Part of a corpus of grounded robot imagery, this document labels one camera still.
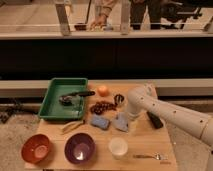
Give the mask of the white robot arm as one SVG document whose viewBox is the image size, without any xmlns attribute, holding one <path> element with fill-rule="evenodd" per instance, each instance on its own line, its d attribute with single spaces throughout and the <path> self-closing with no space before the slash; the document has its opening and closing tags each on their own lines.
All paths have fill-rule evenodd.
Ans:
<svg viewBox="0 0 213 171">
<path fill-rule="evenodd" d="M 150 84 L 142 84 L 127 93 L 126 112 L 137 118 L 142 110 L 176 125 L 208 145 L 210 153 L 205 171 L 213 171 L 213 116 L 159 100 L 156 89 Z"/>
</svg>

